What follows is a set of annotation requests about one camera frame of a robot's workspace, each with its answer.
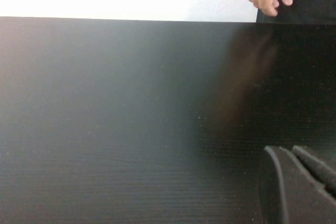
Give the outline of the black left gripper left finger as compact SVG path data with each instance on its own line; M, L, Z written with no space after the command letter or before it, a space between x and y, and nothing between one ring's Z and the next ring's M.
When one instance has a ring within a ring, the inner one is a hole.
M335 223L335 198L292 149L266 146L262 156L259 202L263 223Z

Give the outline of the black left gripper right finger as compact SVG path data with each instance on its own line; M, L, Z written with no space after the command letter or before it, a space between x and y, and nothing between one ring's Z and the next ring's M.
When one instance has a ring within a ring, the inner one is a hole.
M324 190L335 198L335 161L323 157L306 146L295 145L292 153L312 177L324 185Z

